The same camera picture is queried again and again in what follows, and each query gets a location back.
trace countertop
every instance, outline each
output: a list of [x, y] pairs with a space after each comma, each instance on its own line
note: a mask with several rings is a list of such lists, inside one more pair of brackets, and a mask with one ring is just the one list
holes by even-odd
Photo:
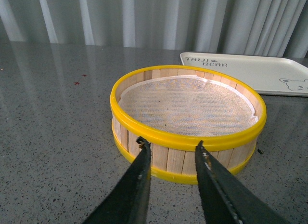
[[[0, 46], [0, 223], [81, 223], [129, 167], [109, 95], [124, 74], [183, 51]], [[308, 66], [307, 59], [294, 59]], [[262, 96], [268, 120], [236, 177], [292, 224], [308, 221], [308, 98]], [[205, 223], [198, 187], [152, 177], [147, 223]]]

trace wooden slat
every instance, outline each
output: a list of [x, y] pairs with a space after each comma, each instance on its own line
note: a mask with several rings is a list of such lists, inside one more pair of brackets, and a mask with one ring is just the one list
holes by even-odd
[[247, 156], [246, 156], [246, 159], [249, 157], [250, 154], [252, 154], [252, 152], [254, 151], [255, 149], [255, 146], [256, 146], [256, 143], [257, 143], [257, 138], [254, 139], [251, 144], [249, 145], [249, 149], [248, 149], [248, 153], [247, 153]]
[[168, 76], [177, 76], [178, 69], [177, 68], [166, 68], [160, 70], [161, 77], [168, 77]]
[[256, 115], [260, 118], [262, 113], [263, 113], [263, 111], [262, 111], [261, 103], [258, 103], [258, 105], [256, 107]]
[[152, 71], [145, 71], [143, 73], [143, 79], [144, 81], [152, 79]]
[[121, 99], [121, 94], [122, 94], [122, 92], [124, 91], [124, 86], [122, 85], [122, 84], [120, 84], [118, 87], [117, 87], [117, 89], [116, 89], [116, 93], [115, 93], [115, 99], [116, 99], [116, 101], [117, 102], [119, 102], [120, 101], [120, 99]]
[[259, 104], [259, 101], [257, 100], [257, 98], [255, 98], [254, 95], [250, 94], [249, 98], [247, 98], [247, 99], [252, 103], [252, 105], [253, 105], [253, 107], [254, 107], [254, 109], [256, 111], [256, 108], [257, 108], [257, 106]]
[[137, 138], [135, 134], [128, 132], [128, 152], [135, 157], [139, 154], [139, 145], [136, 142]]
[[194, 76], [196, 75], [196, 71], [195, 70], [190, 70], [190, 69], [178, 69], [178, 76]]
[[167, 160], [168, 160], [168, 151], [169, 148], [162, 147], [157, 144], [153, 144], [152, 152], [152, 166], [166, 171], [167, 169]]
[[121, 126], [121, 144], [126, 150], [128, 150], [128, 138], [127, 138], [128, 131], [123, 125], [120, 126]]
[[251, 92], [248, 89], [246, 89], [244, 86], [242, 86], [241, 84], [237, 84], [235, 89], [241, 94], [243, 94], [247, 99], [251, 95]]
[[210, 152], [210, 154], [217, 159], [219, 151]]
[[119, 141], [121, 141], [121, 125], [119, 121], [115, 117], [113, 117], [113, 124], [114, 124], [114, 130], [115, 130], [115, 135]]
[[167, 171], [174, 173], [182, 173], [185, 151], [169, 149]]
[[230, 162], [233, 149], [223, 150], [218, 153], [217, 160], [226, 168]]
[[204, 78], [204, 73], [204, 71], [196, 71], [196, 75], [201, 78]]
[[213, 80], [217, 81], [217, 82], [220, 82], [221, 81], [221, 76], [219, 75], [214, 75], [213, 76]]
[[204, 73], [204, 78], [205, 79], [213, 79], [213, 77], [214, 77], [214, 74], [212, 74], [212, 73], [208, 73], [208, 72]]
[[229, 85], [230, 87], [233, 87], [233, 88], [235, 88], [236, 85], [237, 85], [237, 83], [235, 81], [227, 79], [227, 78], [224, 78], [224, 77], [221, 78], [220, 82], [222, 82], [224, 84], [227, 84], [227, 85]]
[[194, 155], [195, 152], [185, 152], [182, 174], [197, 174]]
[[233, 150], [227, 169], [232, 169], [246, 160], [251, 142]]
[[143, 82], [143, 78], [144, 78], [143, 72], [136, 74], [136, 83]]
[[161, 78], [161, 76], [160, 76], [160, 69], [159, 69], [159, 70], [153, 70], [153, 71], [152, 71], [152, 78], [153, 78], [153, 79]]

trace granite surface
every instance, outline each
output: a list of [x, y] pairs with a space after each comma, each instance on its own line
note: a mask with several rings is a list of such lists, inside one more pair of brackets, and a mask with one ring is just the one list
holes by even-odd
[[[181, 51], [0, 46], [0, 223], [81, 223], [129, 166], [109, 95], [124, 74]], [[306, 60], [297, 60], [308, 66]], [[308, 98], [263, 96], [268, 120], [236, 177], [292, 224], [308, 220]], [[205, 223], [198, 187], [152, 177], [147, 223]]]

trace curtain fold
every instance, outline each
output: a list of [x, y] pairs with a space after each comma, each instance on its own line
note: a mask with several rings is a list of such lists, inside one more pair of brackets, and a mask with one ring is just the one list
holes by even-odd
[[0, 0], [0, 42], [289, 56], [308, 51], [308, 0]]

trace bear logo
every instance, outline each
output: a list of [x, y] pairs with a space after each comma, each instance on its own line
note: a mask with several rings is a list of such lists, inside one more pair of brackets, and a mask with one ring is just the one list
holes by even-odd
[[288, 89], [293, 92], [308, 92], [308, 79], [304, 81], [279, 79], [282, 83], [288, 86]]

